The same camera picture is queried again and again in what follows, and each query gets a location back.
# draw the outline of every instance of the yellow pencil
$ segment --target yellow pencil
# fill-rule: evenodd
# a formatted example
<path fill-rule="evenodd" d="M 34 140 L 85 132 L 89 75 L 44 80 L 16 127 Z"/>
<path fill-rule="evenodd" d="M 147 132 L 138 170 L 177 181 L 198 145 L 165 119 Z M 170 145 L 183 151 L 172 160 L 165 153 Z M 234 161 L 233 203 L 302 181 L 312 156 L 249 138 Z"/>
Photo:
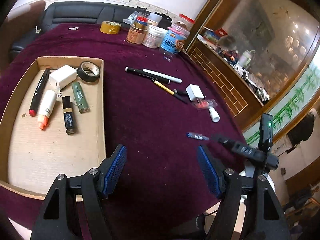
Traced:
<path fill-rule="evenodd" d="M 160 82 L 158 82 L 157 80 L 151 79 L 151 81 L 156 84 L 158 87 L 162 88 L 164 91 L 167 91 L 170 95 L 174 96 L 175 98 L 177 98 L 178 100 L 184 102 L 185 104 L 187 104 L 187 102 L 178 94 L 176 94 L 175 92 L 173 92 L 172 90 L 170 90 L 169 88 L 165 87 L 163 84 L 161 84 Z"/>

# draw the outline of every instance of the metal screw head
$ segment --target metal screw head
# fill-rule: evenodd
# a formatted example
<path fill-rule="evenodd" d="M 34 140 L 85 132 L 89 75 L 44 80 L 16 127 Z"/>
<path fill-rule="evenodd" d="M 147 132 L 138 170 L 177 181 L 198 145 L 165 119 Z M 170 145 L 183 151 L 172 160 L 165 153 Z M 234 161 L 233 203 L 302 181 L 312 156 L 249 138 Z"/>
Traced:
<path fill-rule="evenodd" d="M 227 168 L 226 169 L 226 174 L 228 174 L 228 175 L 232 175 L 232 174 L 234 174 L 235 172 L 233 171 L 233 169 L 230 169 L 230 168 Z"/>
<path fill-rule="evenodd" d="M 97 174 L 98 173 L 98 169 L 97 168 L 92 168 L 91 170 L 89 170 L 89 173 L 91 175 Z"/>
<path fill-rule="evenodd" d="M 258 176 L 258 179 L 261 180 L 261 181 L 265 181 L 266 180 L 266 177 L 264 175 L 259 175 Z"/>
<path fill-rule="evenodd" d="M 57 180 L 62 180 L 63 178 L 64 178 L 64 174 L 63 173 L 61 173 L 61 174 L 59 174 L 58 176 L 57 176 Z"/>

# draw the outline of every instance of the plastic jar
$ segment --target plastic jar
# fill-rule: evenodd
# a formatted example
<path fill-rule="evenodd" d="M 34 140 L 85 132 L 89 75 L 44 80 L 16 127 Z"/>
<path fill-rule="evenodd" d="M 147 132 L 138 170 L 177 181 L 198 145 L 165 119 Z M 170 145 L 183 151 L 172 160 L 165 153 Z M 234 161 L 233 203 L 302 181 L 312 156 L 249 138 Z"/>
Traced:
<path fill-rule="evenodd" d="M 177 54 L 183 48 L 183 44 L 190 32 L 176 24 L 169 27 L 169 31 L 165 35 L 161 48 L 171 54 Z"/>
<path fill-rule="evenodd" d="M 131 26 L 126 40 L 129 43 L 141 44 L 146 33 L 147 30 L 141 30 Z"/>
<path fill-rule="evenodd" d="M 148 28 L 148 19 L 138 16 L 133 22 L 132 26 L 140 30 L 146 30 Z"/>
<path fill-rule="evenodd" d="M 161 21 L 162 16 L 151 12 L 150 15 L 148 16 L 148 23 L 151 25 L 157 26 L 159 22 Z"/>
<path fill-rule="evenodd" d="M 183 14 L 179 14 L 179 18 L 174 24 L 190 31 L 193 25 L 195 24 L 195 21 Z"/>
<path fill-rule="evenodd" d="M 159 28 L 159 31 L 161 31 L 162 36 L 161 36 L 161 41 L 158 43 L 158 46 L 157 46 L 158 48 L 161 46 L 161 43 L 162 43 L 164 37 L 166 36 L 168 30 L 165 30 L 165 29 L 163 29 L 163 28 Z"/>
<path fill-rule="evenodd" d="M 163 29 L 149 25 L 147 34 L 144 36 L 142 44 L 148 48 L 155 49 L 159 43 L 162 41 Z"/>

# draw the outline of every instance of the cardboard tray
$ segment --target cardboard tray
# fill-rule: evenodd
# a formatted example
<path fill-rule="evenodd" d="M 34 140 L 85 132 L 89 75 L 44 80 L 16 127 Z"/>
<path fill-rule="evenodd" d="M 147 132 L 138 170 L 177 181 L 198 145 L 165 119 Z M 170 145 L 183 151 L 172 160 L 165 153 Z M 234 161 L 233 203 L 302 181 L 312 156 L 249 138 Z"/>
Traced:
<path fill-rule="evenodd" d="M 100 78 L 87 83 L 79 77 L 90 111 L 79 113 L 74 101 L 77 132 L 67 135 L 62 97 L 74 99 L 71 84 L 58 94 L 46 130 L 29 115 L 30 103 L 44 69 L 65 64 L 77 67 L 91 61 L 100 67 Z M 53 87 L 47 82 L 45 91 Z M 0 122 L 0 186 L 20 195 L 44 199 L 56 176 L 83 175 L 106 158 L 103 120 L 103 60 L 87 57 L 38 57 L 14 89 Z"/>

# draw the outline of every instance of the jar label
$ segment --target jar label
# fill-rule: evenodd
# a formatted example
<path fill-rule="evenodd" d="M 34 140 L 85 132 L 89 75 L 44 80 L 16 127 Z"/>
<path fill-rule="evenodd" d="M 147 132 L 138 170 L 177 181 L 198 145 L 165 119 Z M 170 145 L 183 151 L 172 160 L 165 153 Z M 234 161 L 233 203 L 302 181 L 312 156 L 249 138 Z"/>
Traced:
<path fill-rule="evenodd" d="M 137 32 L 136 30 L 129 29 L 128 35 L 127 35 L 127 41 L 136 43 L 136 44 L 141 44 L 143 41 L 143 38 L 145 36 L 145 32 Z"/>
<path fill-rule="evenodd" d="M 177 54 L 180 50 L 182 50 L 185 41 L 185 37 L 174 33 L 172 30 L 169 30 L 161 43 L 161 48 L 173 54 Z"/>
<path fill-rule="evenodd" d="M 143 39 L 142 44 L 152 49 L 155 49 L 160 41 L 161 37 L 152 35 L 151 33 L 147 33 Z"/>

